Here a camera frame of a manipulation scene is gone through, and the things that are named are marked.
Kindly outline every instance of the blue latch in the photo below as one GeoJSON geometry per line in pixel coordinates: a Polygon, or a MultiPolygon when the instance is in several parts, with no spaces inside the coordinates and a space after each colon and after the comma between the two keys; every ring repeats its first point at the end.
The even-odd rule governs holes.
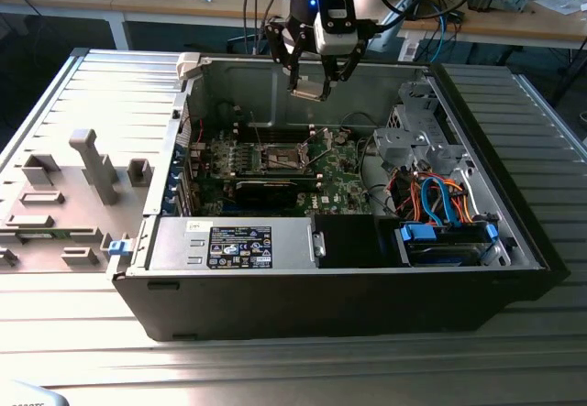
{"type": "Polygon", "coordinates": [[[400,230],[403,241],[436,241],[437,234],[431,225],[404,225],[400,230]]]}
{"type": "Polygon", "coordinates": [[[120,241],[111,241],[108,246],[108,253],[110,255],[120,255],[121,257],[129,257],[132,255],[132,239],[121,239],[120,241]]]}
{"type": "Polygon", "coordinates": [[[497,241],[497,238],[499,238],[499,234],[497,233],[497,228],[494,225],[485,226],[485,230],[487,231],[487,235],[489,235],[489,238],[491,238],[493,242],[497,241]]]}

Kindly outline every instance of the floor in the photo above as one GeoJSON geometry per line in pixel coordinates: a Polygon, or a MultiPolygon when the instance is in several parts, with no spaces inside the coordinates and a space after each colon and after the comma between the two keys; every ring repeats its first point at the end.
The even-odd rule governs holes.
{"type": "MultiPolygon", "coordinates": [[[[26,117],[50,80],[67,59],[71,46],[113,49],[114,44],[105,22],[71,18],[40,19],[27,16],[28,33],[20,36],[8,17],[0,17],[0,27],[8,34],[0,40],[0,148],[3,148],[19,124],[26,117]]],[[[242,35],[236,27],[177,26],[131,23],[132,40],[136,49],[226,53],[227,40],[242,35]]],[[[393,60],[401,47],[397,39],[386,55],[370,55],[370,59],[393,60]]],[[[432,41],[428,54],[431,59],[437,42],[432,41]]],[[[242,45],[236,51],[242,52],[242,45]]],[[[493,65],[504,51],[504,46],[472,45],[459,42],[445,43],[438,54],[439,62],[493,65]]],[[[566,50],[523,48],[509,58],[507,65],[524,74],[549,98],[557,84],[559,73],[566,65],[566,50]]],[[[583,140],[587,127],[579,119],[585,106],[587,78],[581,77],[557,107],[569,127],[583,140]]]]}

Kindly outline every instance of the blue cable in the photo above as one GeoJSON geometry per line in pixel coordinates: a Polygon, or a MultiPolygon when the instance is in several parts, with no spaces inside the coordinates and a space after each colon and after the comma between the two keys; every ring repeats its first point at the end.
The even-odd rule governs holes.
{"type": "Polygon", "coordinates": [[[444,22],[444,17],[439,16],[439,18],[440,18],[440,26],[442,29],[442,33],[440,34],[440,42],[438,43],[437,52],[434,54],[434,56],[432,57],[430,62],[434,62],[434,60],[438,57],[438,54],[440,53],[440,49],[442,49],[442,43],[444,42],[444,34],[447,31],[447,25],[444,22]]]}
{"type": "Polygon", "coordinates": [[[444,184],[442,180],[437,179],[436,177],[428,177],[422,183],[422,191],[420,192],[420,195],[422,198],[422,207],[424,208],[424,212],[426,212],[430,216],[430,218],[432,218],[436,222],[437,225],[442,225],[442,220],[438,218],[438,216],[434,212],[432,212],[432,210],[430,209],[430,205],[428,204],[428,188],[430,187],[430,184],[432,184],[433,182],[437,183],[438,187],[440,188],[440,193],[442,194],[442,204],[444,206],[444,212],[447,215],[447,220],[449,220],[449,223],[452,223],[456,227],[459,227],[459,218],[457,218],[455,212],[452,210],[452,206],[450,205],[449,188],[446,184],[444,184]]]}

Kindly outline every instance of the warning label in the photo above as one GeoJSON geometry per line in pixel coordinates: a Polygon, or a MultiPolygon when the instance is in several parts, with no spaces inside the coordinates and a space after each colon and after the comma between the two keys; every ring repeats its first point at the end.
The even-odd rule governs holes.
{"type": "Polygon", "coordinates": [[[270,227],[210,228],[210,269],[271,269],[270,227]]]}

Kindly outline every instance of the motherboard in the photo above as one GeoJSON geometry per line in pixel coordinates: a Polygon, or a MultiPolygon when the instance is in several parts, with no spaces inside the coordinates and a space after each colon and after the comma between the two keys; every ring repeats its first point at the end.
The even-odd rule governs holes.
{"type": "Polygon", "coordinates": [[[371,214],[349,130],[230,131],[192,144],[195,214],[371,214]]]}

